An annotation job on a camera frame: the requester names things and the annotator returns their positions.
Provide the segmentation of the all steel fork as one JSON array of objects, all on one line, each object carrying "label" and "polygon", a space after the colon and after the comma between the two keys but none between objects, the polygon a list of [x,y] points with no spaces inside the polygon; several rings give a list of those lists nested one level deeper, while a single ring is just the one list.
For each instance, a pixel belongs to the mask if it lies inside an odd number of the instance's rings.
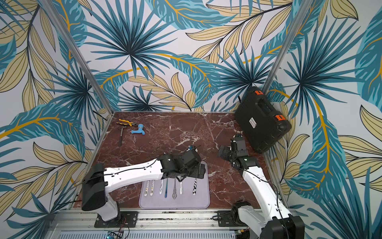
[{"label": "all steel fork", "polygon": [[173,187],[173,194],[172,194],[172,198],[175,200],[177,199],[177,179],[174,179],[174,187]]}]

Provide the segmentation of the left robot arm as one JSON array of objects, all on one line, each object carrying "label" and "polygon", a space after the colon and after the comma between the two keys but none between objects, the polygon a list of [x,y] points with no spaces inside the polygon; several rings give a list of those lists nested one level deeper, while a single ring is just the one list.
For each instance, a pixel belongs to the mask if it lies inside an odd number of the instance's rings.
[{"label": "left robot arm", "polygon": [[191,177],[203,179],[206,165],[192,146],[181,154],[162,154],[150,161],[124,166],[105,167],[97,163],[90,168],[82,181],[81,209],[97,213],[106,223],[116,223],[122,218],[119,204],[110,193],[131,185],[150,180],[176,179],[179,182]]}]

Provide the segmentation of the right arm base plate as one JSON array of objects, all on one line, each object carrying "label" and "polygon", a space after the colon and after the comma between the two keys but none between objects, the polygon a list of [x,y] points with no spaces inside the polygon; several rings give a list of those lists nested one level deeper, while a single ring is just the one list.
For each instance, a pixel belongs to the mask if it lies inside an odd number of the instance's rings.
[{"label": "right arm base plate", "polygon": [[261,225],[256,217],[256,212],[240,208],[238,211],[218,211],[213,217],[220,227],[249,227],[255,228]]}]

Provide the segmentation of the white handle fork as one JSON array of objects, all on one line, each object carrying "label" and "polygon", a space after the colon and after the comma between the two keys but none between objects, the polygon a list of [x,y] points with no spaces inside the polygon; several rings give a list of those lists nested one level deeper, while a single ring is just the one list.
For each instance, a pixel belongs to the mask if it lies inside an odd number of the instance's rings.
[{"label": "white handle fork", "polygon": [[160,190],[159,190],[160,195],[162,195],[162,193],[163,193],[163,185],[164,185],[164,179],[162,179],[161,183],[160,183]]}]

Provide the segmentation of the iridescent spoon blue handle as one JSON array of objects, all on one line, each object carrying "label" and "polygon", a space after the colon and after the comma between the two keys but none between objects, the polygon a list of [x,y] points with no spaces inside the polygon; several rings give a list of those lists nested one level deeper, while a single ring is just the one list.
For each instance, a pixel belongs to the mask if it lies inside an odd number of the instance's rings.
[{"label": "iridescent spoon blue handle", "polygon": [[165,184],[165,198],[168,197],[168,178],[166,179],[166,184]]}]

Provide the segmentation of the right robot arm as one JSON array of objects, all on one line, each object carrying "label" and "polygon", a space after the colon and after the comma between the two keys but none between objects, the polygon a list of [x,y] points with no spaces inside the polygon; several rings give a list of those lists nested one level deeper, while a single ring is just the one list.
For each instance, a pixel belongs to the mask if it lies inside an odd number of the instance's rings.
[{"label": "right robot arm", "polygon": [[219,211],[216,220],[221,227],[248,227],[260,239],[303,239],[305,224],[281,202],[276,187],[269,182],[255,157],[249,155],[245,138],[237,134],[231,146],[222,145],[218,156],[229,161],[249,185],[260,205],[257,212],[250,203],[238,201],[230,211]]}]

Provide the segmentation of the cartoon handle spoon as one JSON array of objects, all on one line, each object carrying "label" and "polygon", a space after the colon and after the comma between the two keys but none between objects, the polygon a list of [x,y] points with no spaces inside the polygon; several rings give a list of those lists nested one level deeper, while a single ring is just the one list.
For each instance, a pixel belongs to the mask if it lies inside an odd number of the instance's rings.
[{"label": "cartoon handle spoon", "polygon": [[151,183],[150,196],[153,196],[153,194],[154,194],[154,187],[155,187],[155,180],[153,180],[152,183]]}]

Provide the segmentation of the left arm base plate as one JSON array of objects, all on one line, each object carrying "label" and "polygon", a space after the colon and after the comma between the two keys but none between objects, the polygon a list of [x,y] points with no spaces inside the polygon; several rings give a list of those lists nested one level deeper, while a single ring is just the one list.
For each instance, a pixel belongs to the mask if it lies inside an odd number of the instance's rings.
[{"label": "left arm base plate", "polygon": [[138,218],[137,211],[122,211],[112,220],[104,221],[100,215],[97,216],[95,228],[135,228]]}]

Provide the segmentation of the cow pattern handle spoon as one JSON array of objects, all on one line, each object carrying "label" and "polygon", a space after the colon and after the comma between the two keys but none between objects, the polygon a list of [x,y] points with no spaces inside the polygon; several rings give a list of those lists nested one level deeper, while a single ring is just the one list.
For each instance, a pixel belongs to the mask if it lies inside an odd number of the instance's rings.
[{"label": "cow pattern handle spoon", "polygon": [[195,179],[194,184],[193,184],[193,191],[192,191],[193,195],[196,195],[196,193],[197,193],[197,183],[198,183],[198,180]]}]

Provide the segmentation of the cartoon handle fork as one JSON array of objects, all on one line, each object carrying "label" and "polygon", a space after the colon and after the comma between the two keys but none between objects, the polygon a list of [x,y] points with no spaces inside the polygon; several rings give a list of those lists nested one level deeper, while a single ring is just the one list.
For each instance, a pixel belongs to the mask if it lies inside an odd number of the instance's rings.
[{"label": "cartoon handle fork", "polygon": [[145,186],[144,197],[147,197],[149,191],[150,181],[148,180]]}]

